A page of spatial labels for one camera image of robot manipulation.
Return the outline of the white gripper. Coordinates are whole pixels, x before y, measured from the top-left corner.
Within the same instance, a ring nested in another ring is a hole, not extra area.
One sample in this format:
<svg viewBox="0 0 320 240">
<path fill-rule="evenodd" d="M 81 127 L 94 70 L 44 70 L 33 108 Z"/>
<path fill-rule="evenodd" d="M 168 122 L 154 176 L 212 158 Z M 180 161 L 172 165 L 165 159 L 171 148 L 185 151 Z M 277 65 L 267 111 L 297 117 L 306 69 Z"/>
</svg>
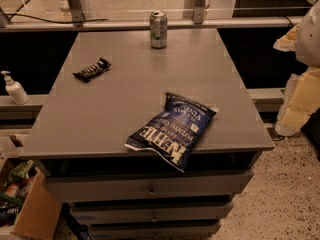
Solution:
<svg viewBox="0 0 320 240">
<path fill-rule="evenodd" d="M 320 0 L 299 25 L 275 41 L 273 48 L 295 51 L 299 62 L 313 66 L 301 75 L 292 74 L 286 84 L 275 131 L 281 136 L 292 136 L 320 108 L 320 69 L 317 68 L 320 67 Z"/>
</svg>

